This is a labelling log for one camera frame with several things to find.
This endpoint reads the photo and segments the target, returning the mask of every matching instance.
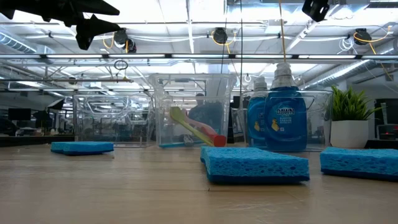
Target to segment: sponge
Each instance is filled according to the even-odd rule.
[[[68,156],[97,155],[113,151],[111,142],[53,142],[51,151]]]
[[[308,159],[257,148],[202,146],[207,178],[219,184],[286,184],[309,180]]]
[[[340,149],[328,147],[320,154],[324,174],[398,181],[398,150]]]

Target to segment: plastic bin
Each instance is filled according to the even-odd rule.
[[[248,136],[248,116],[247,106],[249,100],[255,91],[248,91],[242,93],[241,103],[239,108],[239,117],[244,129],[245,143],[248,147],[252,147],[252,142]],[[269,95],[276,93],[276,91],[262,91]],[[307,112],[307,148],[304,151],[322,151],[330,146],[330,129],[331,129],[331,107],[333,103],[332,91],[298,91],[301,98],[304,100]],[[276,151],[264,146],[253,146],[265,150]]]
[[[211,126],[219,135],[228,136],[229,102],[231,91],[236,83],[235,76],[154,74],[149,77],[149,81],[155,88],[155,126],[157,144],[160,147],[195,146],[204,143],[170,117],[170,109],[175,106],[186,110],[190,119]],[[176,86],[193,91],[178,91],[178,89],[169,91],[169,88],[176,88]]]
[[[146,147],[154,130],[153,100],[141,95],[75,95],[73,122],[76,141]]]

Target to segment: dish soap bottle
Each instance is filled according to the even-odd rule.
[[[248,105],[248,144],[251,147],[266,147],[264,107],[267,98],[267,83],[264,77],[254,81],[254,94]]]
[[[307,109],[288,63],[275,71],[265,103],[265,141],[270,151],[304,151],[307,147]]]

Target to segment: wooden table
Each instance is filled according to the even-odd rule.
[[[210,184],[199,149],[68,157],[0,149],[0,223],[398,223],[398,184],[322,175],[302,185]]]

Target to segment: yellow cable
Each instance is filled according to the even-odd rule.
[[[236,37],[236,33],[234,33],[234,39],[233,40],[231,40],[231,42],[229,42],[229,43],[225,43],[225,44],[219,44],[219,43],[217,43],[215,40],[214,40],[214,31],[211,33],[211,39],[213,39],[213,41],[214,41],[214,43],[216,43],[217,45],[225,45],[225,46],[228,46],[229,44],[232,44],[232,42],[234,42],[234,40],[235,40],[235,37]]]
[[[282,31],[282,48],[284,50],[284,62],[286,62],[284,20],[282,18],[282,0],[279,0],[280,30]]]
[[[389,31],[390,31],[390,27],[388,27],[388,30],[387,30],[386,35],[385,35],[384,37],[380,38],[380,39],[377,39],[377,40],[363,40],[363,39],[359,39],[359,38],[356,37],[356,34],[358,34],[357,32],[354,33],[354,38],[357,39],[357,40],[359,40],[359,41],[362,41],[362,42],[373,43],[373,42],[377,42],[377,41],[380,41],[380,40],[385,39],[385,38],[388,36],[388,32],[389,32]]]
[[[108,45],[106,45],[105,39],[103,39],[102,41],[103,41],[103,43],[104,43],[104,46],[105,46],[107,49],[111,49],[111,48],[113,47],[113,42],[114,42],[114,33],[113,33],[113,35],[112,35],[112,44],[111,44],[110,47],[109,47]]]
[[[371,46],[371,49],[372,49],[373,53],[374,53],[375,55],[377,55],[376,51],[374,50],[374,47],[373,47],[372,43],[369,43],[369,46]],[[388,77],[391,79],[391,81],[393,81],[393,79],[392,79],[390,73],[388,73],[388,71],[387,71],[387,69],[385,68],[385,66],[384,66],[382,63],[380,63],[380,65],[381,65],[381,67],[383,67],[384,72],[388,75]]]

